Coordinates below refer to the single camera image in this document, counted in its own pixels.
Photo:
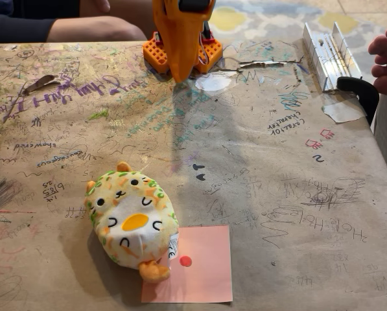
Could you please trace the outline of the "person's hand by dark clothing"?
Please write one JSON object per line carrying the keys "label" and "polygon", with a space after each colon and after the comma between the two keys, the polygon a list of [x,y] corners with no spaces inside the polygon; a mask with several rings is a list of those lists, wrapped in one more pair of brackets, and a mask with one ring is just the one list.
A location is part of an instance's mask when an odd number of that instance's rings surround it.
{"label": "person's hand by dark clothing", "polygon": [[110,2],[108,0],[80,0],[80,15],[90,16],[107,14],[110,12]]}

